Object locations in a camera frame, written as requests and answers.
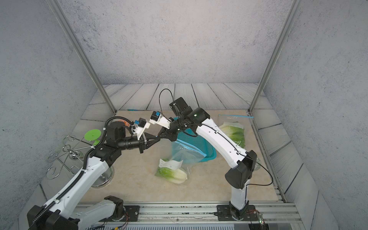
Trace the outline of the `chinese cabbage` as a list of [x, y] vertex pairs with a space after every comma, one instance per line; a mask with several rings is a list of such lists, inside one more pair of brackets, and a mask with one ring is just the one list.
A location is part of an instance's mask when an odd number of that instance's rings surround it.
[[244, 126], [239, 122], [224, 122], [219, 128], [226, 135], [237, 132], [244, 133]]
[[188, 179], [187, 173], [182, 169], [158, 168], [155, 176], [162, 177], [174, 184], [182, 184]]
[[244, 133], [231, 133], [231, 134], [227, 134], [227, 136], [238, 146], [240, 146], [241, 148], [244, 149], [245, 147], [245, 137], [244, 137]]

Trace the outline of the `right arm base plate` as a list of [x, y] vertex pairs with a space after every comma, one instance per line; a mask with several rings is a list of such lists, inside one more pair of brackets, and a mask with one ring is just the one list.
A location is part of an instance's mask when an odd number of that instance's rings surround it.
[[219, 221], [258, 221], [259, 214], [254, 205], [246, 205], [238, 210], [232, 205], [217, 205], [217, 211], [214, 212]]

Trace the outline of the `clear zipper bag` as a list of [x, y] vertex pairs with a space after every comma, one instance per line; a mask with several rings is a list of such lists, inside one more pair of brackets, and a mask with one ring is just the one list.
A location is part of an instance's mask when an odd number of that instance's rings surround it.
[[219, 128], [237, 145], [253, 150], [257, 147], [252, 121], [254, 117], [250, 115], [226, 115], [219, 114]]
[[185, 149], [185, 150], [180, 149], [179, 152], [177, 152], [175, 154], [175, 156], [172, 157], [172, 142], [175, 142], [175, 141], [170, 141], [168, 139], [162, 139], [157, 144], [158, 152], [159, 152], [159, 156], [160, 156], [160, 158], [158, 160], [157, 170], [158, 170], [158, 168], [169, 168], [169, 169], [172, 169], [172, 170], [182, 169], [183, 171], [185, 171], [187, 173], [188, 179], [182, 184], [175, 184], [175, 185], [185, 185], [187, 183], [187, 181], [190, 179], [191, 168], [195, 164], [198, 164], [198, 163], [185, 164], [185, 163], [183, 163], [183, 160], [181, 158], [179, 158], [180, 155], [183, 155], [184, 153], [185, 153], [185, 155], [187, 155], [189, 152], [191, 152], [192, 150], [190, 150], [190, 149]]

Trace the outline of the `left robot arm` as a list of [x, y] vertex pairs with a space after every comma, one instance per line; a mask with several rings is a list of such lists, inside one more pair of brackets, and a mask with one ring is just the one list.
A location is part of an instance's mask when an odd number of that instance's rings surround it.
[[124, 201], [115, 196], [107, 196], [103, 201], [77, 213], [79, 201], [121, 156], [123, 150], [139, 149], [140, 152], [157, 143], [161, 137], [153, 136], [144, 130], [153, 124], [140, 119], [129, 121], [126, 118], [112, 117], [105, 123], [103, 134], [94, 139], [95, 145], [85, 154], [79, 172], [43, 206], [33, 206], [27, 219], [31, 230], [84, 230], [100, 220], [128, 220]]

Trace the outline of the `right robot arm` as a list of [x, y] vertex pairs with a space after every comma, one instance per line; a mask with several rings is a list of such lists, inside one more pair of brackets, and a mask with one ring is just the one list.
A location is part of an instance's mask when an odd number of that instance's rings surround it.
[[226, 181], [232, 187], [230, 214], [235, 220], [243, 220], [249, 211], [247, 187], [253, 176], [257, 154], [232, 141], [204, 109], [199, 107], [193, 110], [182, 97], [173, 101], [170, 107], [177, 119], [166, 118], [159, 111], [151, 115], [150, 122], [162, 126], [158, 137], [175, 141], [180, 132], [190, 129], [215, 147], [230, 166], [225, 174]]

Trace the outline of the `teal plastic basket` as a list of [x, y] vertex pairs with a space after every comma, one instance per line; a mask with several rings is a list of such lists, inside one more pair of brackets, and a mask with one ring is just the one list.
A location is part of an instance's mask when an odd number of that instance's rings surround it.
[[208, 141], [201, 136], [194, 137], [194, 132], [191, 129], [186, 130], [186, 132], [190, 136], [180, 132], [177, 141], [172, 142], [172, 157], [180, 149], [192, 150], [187, 155], [184, 153], [179, 156], [185, 164], [207, 162], [217, 157], [216, 149]]

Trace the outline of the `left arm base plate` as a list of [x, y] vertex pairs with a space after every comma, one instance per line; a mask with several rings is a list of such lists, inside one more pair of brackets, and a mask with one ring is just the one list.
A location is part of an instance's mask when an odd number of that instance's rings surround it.
[[108, 218], [101, 219], [100, 222], [137, 222], [140, 214], [140, 206], [124, 205], [122, 214], [113, 215]]

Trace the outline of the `chinese cabbage top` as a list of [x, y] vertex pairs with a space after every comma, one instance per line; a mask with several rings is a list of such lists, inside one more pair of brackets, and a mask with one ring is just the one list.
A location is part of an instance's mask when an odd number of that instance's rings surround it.
[[187, 173], [182, 169], [158, 168], [155, 176], [162, 177], [174, 184], [182, 184], [188, 179]]

